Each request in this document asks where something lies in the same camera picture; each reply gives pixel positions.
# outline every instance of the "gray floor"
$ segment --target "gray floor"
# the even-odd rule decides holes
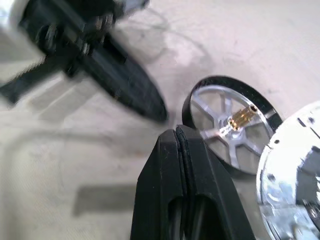
[[[318,0],[153,0],[120,23],[114,34],[164,95],[167,126],[127,112],[90,79],[68,82],[62,73],[14,109],[1,103],[0,239],[128,240],[138,175],[158,135],[181,123],[198,80],[238,78],[283,118],[319,100],[319,12]],[[22,55],[0,58],[1,79],[34,60]],[[267,239],[243,198],[255,185],[243,186],[252,227]]]

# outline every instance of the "metal plate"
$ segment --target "metal plate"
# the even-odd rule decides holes
[[[268,233],[274,240],[317,240],[320,232],[304,204],[297,204],[298,172],[314,147],[320,148],[320,101],[289,117],[263,150],[256,178],[257,201]],[[318,181],[317,176],[310,180]],[[311,181],[305,185],[311,190]],[[302,202],[307,203],[307,195]]]

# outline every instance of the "wheel spoke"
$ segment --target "wheel spoke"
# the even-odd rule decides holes
[[[240,169],[238,158],[237,158],[237,151],[236,146],[229,145],[229,157],[230,157],[230,164],[236,169]]]
[[[256,126],[256,125],[261,124],[261,123],[262,123],[261,118],[260,118],[260,117],[256,117],[256,118],[252,119],[252,120],[245,126],[245,128],[253,127],[253,126]]]
[[[208,139],[214,139],[214,138],[218,137],[219,133],[220,132],[217,129],[209,129],[209,130],[201,131],[200,135],[204,140],[208,140]]]
[[[215,113],[199,96],[194,95],[192,98],[192,103],[194,106],[205,114],[214,124],[216,124],[218,115]]]
[[[232,99],[225,94],[221,95],[221,110],[225,114],[232,114]]]
[[[254,154],[256,154],[258,157],[261,156],[263,149],[258,147],[257,145],[255,145],[252,141],[250,140],[245,140],[245,142],[243,143],[243,145],[248,148],[251,152],[253,152]]]
[[[277,113],[276,110],[275,110],[275,109],[272,109],[272,110],[268,111],[264,116],[265,116],[266,119],[269,119],[269,118],[271,118],[273,115],[275,115],[276,113]]]

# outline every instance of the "bolt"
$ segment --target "bolt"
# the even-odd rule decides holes
[[[88,43],[84,43],[82,46],[82,54],[83,55],[88,55],[90,51],[90,45]]]
[[[57,37],[58,37],[57,25],[51,24],[50,26],[47,26],[47,29],[43,28],[43,31],[44,32],[46,31],[45,36],[44,36],[44,45],[43,46],[46,51],[54,53],[56,51],[56,41],[57,41]]]
[[[310,209],[310,214],[311,214],[311,217],[313,217],[314,219],[318,217],[318,213],[314,208]]]
[[[102,37],[101,37],[101,39],[100,39],[100,43],[101,43],[101,44],[104,44],[105,38],[106,38],[106,36],[102,36]]]
[[[95,21],[95,27],[98,31],[101,30],[103,23],[104,23],[103,19],[98,16]]]
[[[114,23],[114,15],[109,13],[103,17],[103,30],[107,32]]]

